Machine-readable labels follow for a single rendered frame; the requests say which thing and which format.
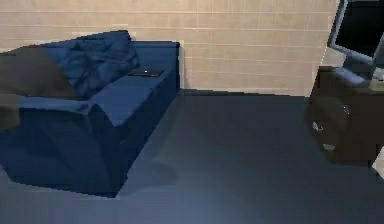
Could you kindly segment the dark brown television cabinet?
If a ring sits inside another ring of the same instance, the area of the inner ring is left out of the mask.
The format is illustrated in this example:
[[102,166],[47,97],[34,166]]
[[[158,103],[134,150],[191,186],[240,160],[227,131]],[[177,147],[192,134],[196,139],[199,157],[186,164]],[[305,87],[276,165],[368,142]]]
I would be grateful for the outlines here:
[[365,79],[342,67],[321,66],[305,121],[329,161],[373,163],[384,147],[384,80]]

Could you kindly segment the blue sofa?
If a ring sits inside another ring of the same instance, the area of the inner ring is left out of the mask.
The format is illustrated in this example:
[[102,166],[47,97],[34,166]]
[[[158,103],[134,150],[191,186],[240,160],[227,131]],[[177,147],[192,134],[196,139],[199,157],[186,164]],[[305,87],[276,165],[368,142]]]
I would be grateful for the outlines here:
[[[75,39],[30,45],[61,64]],[[136,69],[89,99],[21,96],[20,123],[0,131],[0,166],[17,183],[113,197],[180,88],[179,43],[132,41]]]

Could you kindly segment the television set with grey frame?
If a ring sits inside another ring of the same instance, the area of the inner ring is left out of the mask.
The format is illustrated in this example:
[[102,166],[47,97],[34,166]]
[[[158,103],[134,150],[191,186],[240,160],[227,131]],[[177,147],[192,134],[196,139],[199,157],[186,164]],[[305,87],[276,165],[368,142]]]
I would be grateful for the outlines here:
[[344,69],[372,80],[384,69],[384,0],[340,0],[327,46],[345,55]]

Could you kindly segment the blue cushion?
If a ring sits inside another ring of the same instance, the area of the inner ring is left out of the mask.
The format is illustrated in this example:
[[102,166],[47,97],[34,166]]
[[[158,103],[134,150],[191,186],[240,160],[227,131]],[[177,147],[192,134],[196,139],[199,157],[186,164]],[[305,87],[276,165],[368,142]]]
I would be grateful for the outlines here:
[[61,64],[82,99],[139,67],[139,57],[127,30],[92,34],[75,39]]

